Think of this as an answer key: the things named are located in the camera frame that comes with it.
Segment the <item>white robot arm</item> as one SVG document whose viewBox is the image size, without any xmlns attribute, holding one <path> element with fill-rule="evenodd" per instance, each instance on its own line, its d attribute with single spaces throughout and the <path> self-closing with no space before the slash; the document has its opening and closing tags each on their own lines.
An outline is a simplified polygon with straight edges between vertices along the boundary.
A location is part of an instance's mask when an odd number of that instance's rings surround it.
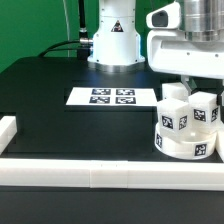
<svg viewBox="0 0 224 224">
<path fill-rule="evenodd" d="M 135 5 L 136 0 L 99 0 L 91 67 L 122 72 L 146 62 L 155 72 L 224 82 L 224 0 L 173 0 L 150 12 L 146 56 Z"/>
</svg>

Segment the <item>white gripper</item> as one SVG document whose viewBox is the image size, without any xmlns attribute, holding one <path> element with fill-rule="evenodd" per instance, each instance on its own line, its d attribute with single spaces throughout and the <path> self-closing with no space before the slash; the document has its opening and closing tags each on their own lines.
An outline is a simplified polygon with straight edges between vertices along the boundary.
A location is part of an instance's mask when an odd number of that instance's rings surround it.
<svg viewBox="0 0 224 224">
<path fill-rule="evenodd" d="M 197 88 L 189 76 L 224 79 L 224 1 L 174 1 L 146 23 L 153 71 L 182 75 L 189 95 Z"/>
</svg>

